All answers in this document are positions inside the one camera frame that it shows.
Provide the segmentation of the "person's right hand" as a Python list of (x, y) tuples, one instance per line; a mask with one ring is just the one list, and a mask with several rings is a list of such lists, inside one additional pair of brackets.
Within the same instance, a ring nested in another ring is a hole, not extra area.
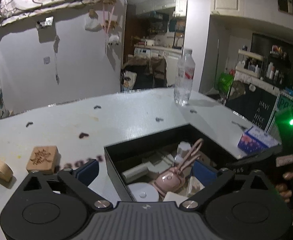
[[(285, 174), (283, 174), (283, 178), (286, 181), (291, 181), (293, 179), (293, 172), (286, 172)], [(275, 186), (275, 189), (281, 195), (281, 197), (285, 203), (290, 202), (290, 198), (292, 197), (292, 190), (289, 189), (287, 184), (285, 184), (285, 183), (278, 184)]]

